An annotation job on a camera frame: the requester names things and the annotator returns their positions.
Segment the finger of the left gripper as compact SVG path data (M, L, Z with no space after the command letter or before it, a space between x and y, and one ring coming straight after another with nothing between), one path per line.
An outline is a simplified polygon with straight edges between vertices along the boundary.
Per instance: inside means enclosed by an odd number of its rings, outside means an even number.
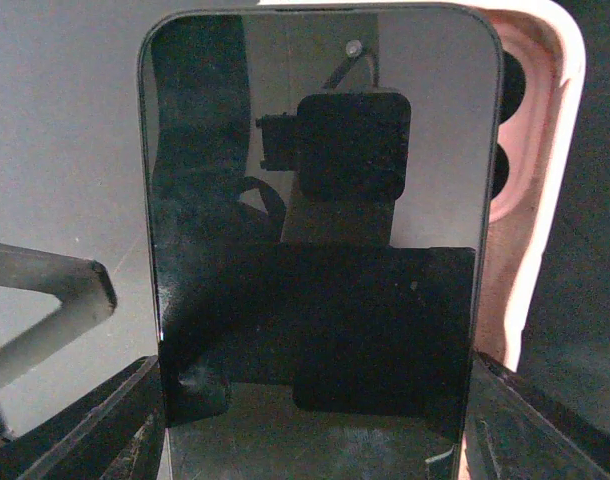
M20 436L118 370L106 339L117 257L0 243L0 412Z

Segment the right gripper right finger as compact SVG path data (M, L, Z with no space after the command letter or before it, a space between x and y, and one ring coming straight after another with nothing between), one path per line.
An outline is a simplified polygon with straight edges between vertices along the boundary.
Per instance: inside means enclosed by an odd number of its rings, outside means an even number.
M610 479L610 435L484 353L464 442L470 479Z

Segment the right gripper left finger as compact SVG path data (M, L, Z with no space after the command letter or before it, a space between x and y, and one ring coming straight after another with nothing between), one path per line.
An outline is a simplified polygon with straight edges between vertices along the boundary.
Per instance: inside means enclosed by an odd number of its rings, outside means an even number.
M155 479L164 443L164 408L158 359L143 357L103 402L21 479Z

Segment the black phone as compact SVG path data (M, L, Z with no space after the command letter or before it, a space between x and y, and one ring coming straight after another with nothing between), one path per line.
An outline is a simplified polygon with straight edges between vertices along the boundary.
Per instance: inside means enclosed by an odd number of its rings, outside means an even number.
M455 479L503 52L454 4L171 15L142 63L176 479Z

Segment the pink phone case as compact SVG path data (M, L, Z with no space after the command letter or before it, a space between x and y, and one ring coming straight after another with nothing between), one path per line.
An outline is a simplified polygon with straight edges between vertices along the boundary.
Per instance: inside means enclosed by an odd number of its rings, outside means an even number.
M341 60L360 51L344 89L377 79L411 103L406 186L386 207L316 206L294 173L266 180L287 203L287 241L374 240L394 247L473 246L484 130L497 121L475 348L516 369L553 221L585 76L571 16L551 1L365 1L330 15L307 2L244 24L254 113L294 113Z

